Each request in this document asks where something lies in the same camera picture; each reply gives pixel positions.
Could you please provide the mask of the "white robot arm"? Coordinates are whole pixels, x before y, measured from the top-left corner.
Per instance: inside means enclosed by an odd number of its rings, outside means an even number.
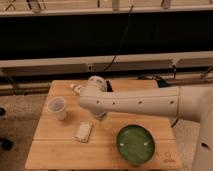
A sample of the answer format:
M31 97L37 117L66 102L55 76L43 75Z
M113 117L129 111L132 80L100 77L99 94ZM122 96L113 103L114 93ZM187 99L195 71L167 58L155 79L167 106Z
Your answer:
M121 112L197 122L200 129L191 171L213 171L213 86L108 92L106 81L92 76L80 90L79 105L96 118Z

